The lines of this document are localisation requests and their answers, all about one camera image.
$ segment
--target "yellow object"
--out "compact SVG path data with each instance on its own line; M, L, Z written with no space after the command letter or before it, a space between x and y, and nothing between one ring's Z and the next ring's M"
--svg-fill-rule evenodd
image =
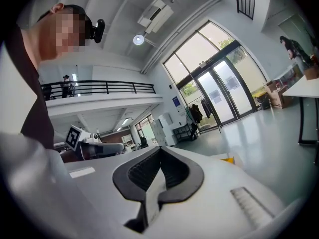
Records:
M226 161L226 162L235 164L235 159L234 159L233 157L232 157L232 158L224 158L224 159L221 159L221 160L224 160L224 161Z
M259 97L261 97L262 95L264 95L266 93L267 93L266 91L258 92L256 94L254 94L254 97L259 98Z

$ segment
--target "white label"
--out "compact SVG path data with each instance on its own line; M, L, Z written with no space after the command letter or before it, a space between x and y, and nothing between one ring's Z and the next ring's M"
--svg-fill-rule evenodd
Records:
M86 167L81 170L70 172L70 175L72 178L77 178L77 177L84 176L94 172L95 172L95 169L93 167Z

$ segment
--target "blue sign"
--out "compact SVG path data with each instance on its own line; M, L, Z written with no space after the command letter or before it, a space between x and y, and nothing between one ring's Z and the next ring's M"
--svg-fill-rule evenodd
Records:
M173 102L174 102L174 104L175 104L176 107L177 107L177 106L180 106L180 102L179 102L179 100L178 100L177 97L174 97L174 98L173 98Z

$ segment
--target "dark hair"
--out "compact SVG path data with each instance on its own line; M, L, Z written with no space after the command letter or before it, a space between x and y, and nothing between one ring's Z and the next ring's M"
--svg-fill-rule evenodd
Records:
M280 39L280 43L282 43L283 41L285 41L285 43L290 42L290 40L284 36L280 36L279 39Z

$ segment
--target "doorway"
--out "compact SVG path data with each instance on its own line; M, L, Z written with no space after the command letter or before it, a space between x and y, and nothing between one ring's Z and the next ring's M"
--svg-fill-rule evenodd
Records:
M147 141L152 141L153 144L157 144L156 138L151 128L151 123L153 121L154 121L153 116L149 115L144 120L137 123L135 126L139 133L139 137L145 137Z
M217 121L225 125L256 110L254 100L236 68L224 58L195 78L210 105L216 111Z

